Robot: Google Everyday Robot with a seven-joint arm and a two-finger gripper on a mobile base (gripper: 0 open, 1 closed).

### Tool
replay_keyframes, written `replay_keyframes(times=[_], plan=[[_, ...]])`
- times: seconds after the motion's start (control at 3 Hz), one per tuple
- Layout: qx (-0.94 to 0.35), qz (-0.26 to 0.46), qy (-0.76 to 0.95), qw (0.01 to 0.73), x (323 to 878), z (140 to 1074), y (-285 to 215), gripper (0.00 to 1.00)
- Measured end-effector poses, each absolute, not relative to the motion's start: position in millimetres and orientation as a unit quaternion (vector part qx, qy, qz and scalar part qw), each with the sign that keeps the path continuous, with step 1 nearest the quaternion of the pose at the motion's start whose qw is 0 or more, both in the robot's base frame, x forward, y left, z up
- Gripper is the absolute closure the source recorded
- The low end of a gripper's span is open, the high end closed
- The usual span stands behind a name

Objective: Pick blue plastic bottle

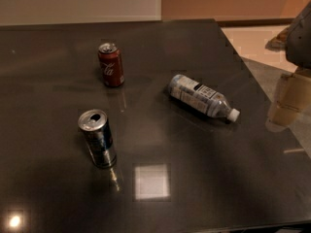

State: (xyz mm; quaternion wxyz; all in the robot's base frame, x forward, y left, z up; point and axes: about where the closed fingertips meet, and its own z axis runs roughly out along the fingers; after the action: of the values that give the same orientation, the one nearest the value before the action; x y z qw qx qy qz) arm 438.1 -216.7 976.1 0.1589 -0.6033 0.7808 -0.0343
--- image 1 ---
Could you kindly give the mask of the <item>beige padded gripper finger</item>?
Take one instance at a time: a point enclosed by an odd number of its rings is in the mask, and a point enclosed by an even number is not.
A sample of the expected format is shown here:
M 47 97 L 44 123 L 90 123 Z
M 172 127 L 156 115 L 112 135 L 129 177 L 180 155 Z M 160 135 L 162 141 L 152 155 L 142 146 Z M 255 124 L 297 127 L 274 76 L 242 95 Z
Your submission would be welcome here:
M 267 115 L 270 127 L 287 127 L 311 104 L 311 70 L 298 67 L 282 74 Z

